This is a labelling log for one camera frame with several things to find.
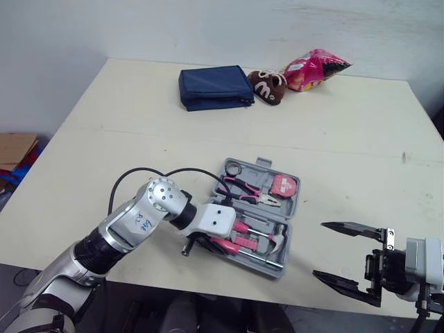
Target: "screwdriver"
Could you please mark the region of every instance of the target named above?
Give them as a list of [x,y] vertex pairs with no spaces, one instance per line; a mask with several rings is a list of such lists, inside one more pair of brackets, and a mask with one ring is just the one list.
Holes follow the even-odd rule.
[[242,223],[241,221],[234,222],[233,230],[242,234],[248,234],[249,232],[251,232],[252,234],[258,234],[259,236],[266,237],[268,240],[271,240],[273,238],[272,234],[264,234],[263,232],[251,229],[249,225]]
[[211,237],[211,241],[213,241],[214,243],[219,244],[225,251],[227,251],[229,254],[231,255],[238,255],[239,253],[242,255],[246,255],[247,257],[259,260],[261,262],[264,262],[265,264],[268,264],[270,266],[273,266],[277,269],[283,269],[284,266],[281,264],[278,264],[277,262],[272,262],[270,260],[267,260],[265,258],[262,257],[258,257],[256,255],[252,255],[251,253],[245,252],[243,250],[241,250],[241,246],[232,243],[231,241],[227,241],[226,239],[220,239],[220,238],[214,238]]

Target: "black cable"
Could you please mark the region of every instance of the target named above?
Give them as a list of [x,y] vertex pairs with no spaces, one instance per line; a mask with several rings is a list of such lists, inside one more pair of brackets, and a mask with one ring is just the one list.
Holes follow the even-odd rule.
[[22,269],[20,269],[18,272],[15,273],[14,278],[12,279],[12,282],[13,282],[17,287],[27,287],[27,286],[32,282],[32,280],[31,280],[30,282],[25,282],[25,283],[19,283],[19,282],[17,281],[17,278],[20,276],[20,274],[22,274],[22,273],[24,273],[24,272],[26,272],[26,271],[34,271],[35,276],[39,275],[39,273],[40,273],[40,272],[39,272],[38,270],[36,270],[36,269],[29,269],[29,268],[22,268]]
[[111,194],[110,194],[110,202],[108,203],[108,215],[112,213],[112,204],[114,203],[114,195],[116,194],[117,187],[119,186],[120,182],[130,173],[136,172],[136,171],[151,171],[153,173],[158,174],[159,176],[163,176],[164,174],[156,169],[152,168],[134,168],[130,169],[127,172],[125,172],[122,176],[117,179],[117,181],[114,183],[114,186],[112,187]]
[[99,328],[99,333],[105,332],[105,326],[106,326],[106,318],[108,317],[108,285],[106,283],[106,279],[103,279],[103,315],[102,315],[102,321]]
[[175,173],[179,173],[179,172],[183,172],[183,171],[201,172],[201,173],[204,173],[207,176],[213,177],[215,180],[220,182],[223,185],[223,187],[225,187],[225,190],[227,191],[227,194],[225,195],[225,199],[228,202],[231,202],[231,199],[232,199],[231,191],[230,191],[230,188],[228,187],[228,185],[222,179],[220,179],[220,177],[214,175],[213,173],[211,173],[209,171],[206,171],[206,170],[203,170],[203,169],[198,169],[198,168],[181,168],[181,169],[176,169],[176,170],[173,170],[173,171],[170,171],[170,172],[166,173],[165,177],[169,177],[169,176],[171,176],[171,175],[173,175]]

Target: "blue fabric bag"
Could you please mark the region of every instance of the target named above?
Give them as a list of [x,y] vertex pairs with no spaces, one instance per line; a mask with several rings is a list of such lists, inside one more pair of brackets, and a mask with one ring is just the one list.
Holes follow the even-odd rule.
[[239,66],[183,70],[179,90],[188,111],[240,108],[255,102],[253,87]]

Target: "tool kit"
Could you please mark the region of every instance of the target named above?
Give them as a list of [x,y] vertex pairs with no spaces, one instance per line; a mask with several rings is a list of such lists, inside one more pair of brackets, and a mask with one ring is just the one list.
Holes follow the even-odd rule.
[[[271,169],[271,161],[257,158],[256,164],[234,158],[225,160],[220,177],[229,186],[236,221],[228,239],[212,241],[226,259],[273,278],[284,275],[295,214],[299,178]],[[220,183],[211,203],[220,203],[226,190]]]

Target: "pink snack bag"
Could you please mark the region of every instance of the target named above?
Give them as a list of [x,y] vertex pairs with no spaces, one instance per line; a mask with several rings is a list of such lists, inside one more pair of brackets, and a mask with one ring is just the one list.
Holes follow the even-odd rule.
[[283,69],[283,74],[290,89],[306,92],[350,66],[326,50],[314,49],[290,62]]

